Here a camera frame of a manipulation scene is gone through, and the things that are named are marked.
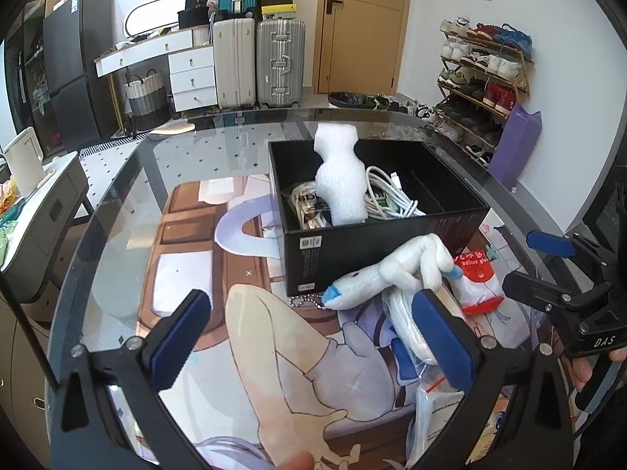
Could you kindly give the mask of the left hand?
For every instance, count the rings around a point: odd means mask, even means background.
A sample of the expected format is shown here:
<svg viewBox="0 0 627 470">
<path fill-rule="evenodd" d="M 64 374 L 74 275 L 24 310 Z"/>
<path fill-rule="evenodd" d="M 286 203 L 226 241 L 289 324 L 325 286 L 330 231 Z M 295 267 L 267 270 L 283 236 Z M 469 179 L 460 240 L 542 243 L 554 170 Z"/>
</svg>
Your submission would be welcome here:
<svg viewBox="0 0 627 470">
<path fill-rule="evenodd" d="M 300 451 L 282 461 L 276 470 L 314 470 L 315 458 L 307 451 Z"/>
</svg>

